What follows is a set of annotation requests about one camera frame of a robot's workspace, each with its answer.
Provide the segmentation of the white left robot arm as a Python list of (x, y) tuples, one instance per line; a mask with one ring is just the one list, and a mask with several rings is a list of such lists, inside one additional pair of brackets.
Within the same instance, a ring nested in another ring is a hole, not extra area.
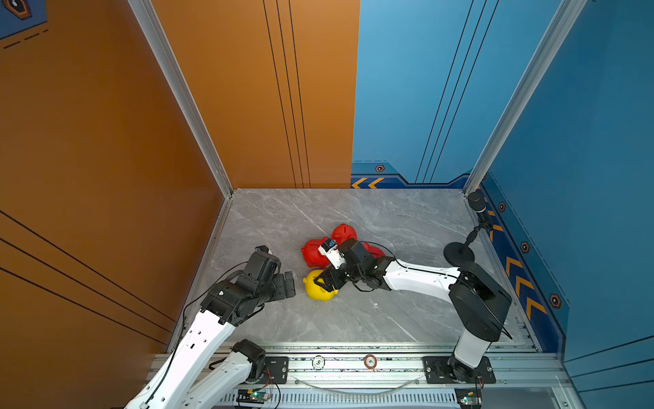
[(265, 246), (243, 269), (209, 288), (199, 312), (174, 352), (128, 408), (211, 408), (242, 383), (263, 377), (265, 349), (249, 340), (236, 343), (204, 378), (200, 374), (235, 329), (267, 303), (296, 296), (295, 277)]

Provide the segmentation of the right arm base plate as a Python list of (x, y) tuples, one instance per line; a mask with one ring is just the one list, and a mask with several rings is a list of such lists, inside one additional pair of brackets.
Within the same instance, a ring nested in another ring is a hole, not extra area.
[(483, 356), (476, 368), (471, 368), (458, 361), (453, 355), (425, 356), (422, 358), (425, 377), (428, 384), (470, 383), (481, 382), (494, 384), (497, 382), (492, 364), (488, 357)]

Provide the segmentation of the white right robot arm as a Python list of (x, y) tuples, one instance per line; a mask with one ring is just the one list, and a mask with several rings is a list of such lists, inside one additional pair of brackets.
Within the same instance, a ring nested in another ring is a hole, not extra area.
[(450, 303), (463, 331), (446, 361), (445, 377), (454, 383), (482, 381), (480, 364), (503, 333), (512, 298), (480, 265), (464, 262), (459, 267), (437, 268), (375, 257), (355, 239), (341, 245), (325, 240), (318, 252), (329, 264), (303, 280), (312, 299), (328, 301), (345, 284), (362, 282), (369, 291), (412, 291)]

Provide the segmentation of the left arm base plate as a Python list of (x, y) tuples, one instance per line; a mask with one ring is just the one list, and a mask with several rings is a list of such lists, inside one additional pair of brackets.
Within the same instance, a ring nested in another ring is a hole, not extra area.
[(288, 356), (265, 356), (258, 360), (251, 368), (248, 383), (277, 383), (286, 384), (289, 375)]

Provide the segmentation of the yellow piggy bank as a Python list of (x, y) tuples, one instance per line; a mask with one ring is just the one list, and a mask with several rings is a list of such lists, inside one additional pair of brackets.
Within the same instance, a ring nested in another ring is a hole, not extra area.
[(308, 294), (308, 297), (313, 300), (328, 302), (334, 298), (335, 295), (339, 293), (338, 290), (327, 291), (320, 284), (323, 283), (323, 280), (320, 279), (320, 274), (323, 273), (322, 269), (316, 269), (311, 271), (306, 278), (302, 280), (305, 291)]

